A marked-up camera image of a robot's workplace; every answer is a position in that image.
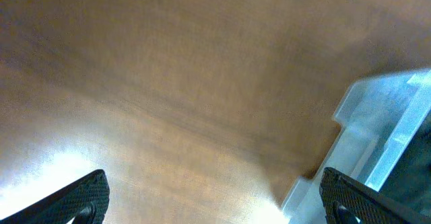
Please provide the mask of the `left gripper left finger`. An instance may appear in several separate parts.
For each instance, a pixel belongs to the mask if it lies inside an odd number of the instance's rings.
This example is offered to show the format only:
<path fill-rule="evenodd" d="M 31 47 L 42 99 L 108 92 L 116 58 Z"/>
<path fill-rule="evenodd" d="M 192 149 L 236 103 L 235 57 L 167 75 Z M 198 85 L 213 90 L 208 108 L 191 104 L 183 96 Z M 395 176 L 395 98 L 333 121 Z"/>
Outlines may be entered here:
<path fill-rule="evenodd" d="M 95 170 L 64 188 L 4 218 L 2 224 L 102 224 L 110 188 L 104 170 Z"/>

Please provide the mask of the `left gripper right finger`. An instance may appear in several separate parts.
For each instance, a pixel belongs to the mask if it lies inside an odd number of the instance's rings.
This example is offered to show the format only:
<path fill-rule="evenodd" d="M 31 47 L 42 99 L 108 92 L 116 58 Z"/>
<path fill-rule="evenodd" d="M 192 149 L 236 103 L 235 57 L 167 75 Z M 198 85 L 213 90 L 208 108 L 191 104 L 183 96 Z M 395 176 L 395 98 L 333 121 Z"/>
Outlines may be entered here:
<path fill-rule="evenodd" d="M 402 223 L 429 224 L 430 218 L 415 212 L 342 172 L 326 167 L 319 186 L 330 224 Z"/>

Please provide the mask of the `black taped shirt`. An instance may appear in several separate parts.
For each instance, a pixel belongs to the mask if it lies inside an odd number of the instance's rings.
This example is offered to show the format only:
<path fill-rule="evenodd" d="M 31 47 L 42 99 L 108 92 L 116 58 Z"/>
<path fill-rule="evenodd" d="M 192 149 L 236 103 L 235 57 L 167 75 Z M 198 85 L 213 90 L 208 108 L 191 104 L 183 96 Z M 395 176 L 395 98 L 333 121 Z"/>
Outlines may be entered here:
<path fill-rule="evenodd" d="M 430 117 L 427 116 L 380 193 L 430 216 Z"/>

